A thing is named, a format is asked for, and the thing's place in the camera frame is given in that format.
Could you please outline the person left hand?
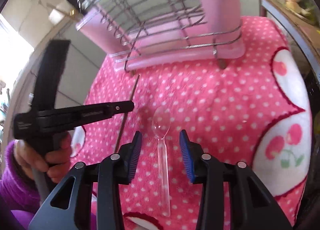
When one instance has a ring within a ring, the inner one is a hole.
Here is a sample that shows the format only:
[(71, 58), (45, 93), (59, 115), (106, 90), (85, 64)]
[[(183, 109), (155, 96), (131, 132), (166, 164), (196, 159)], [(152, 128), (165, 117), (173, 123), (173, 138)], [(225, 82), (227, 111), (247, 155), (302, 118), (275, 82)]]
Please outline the person left hand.
[(68, 173), (71, 165), (71, 140), (69, 132), (65, 132), (60, 140), (59, 148), (44, 156), (37, 153), (27, 142), (16, 140), (14, 158), (30, 179), (34, 179), (32, 169), (36, 169), (47, 174), (54, 183), (59, 183)]

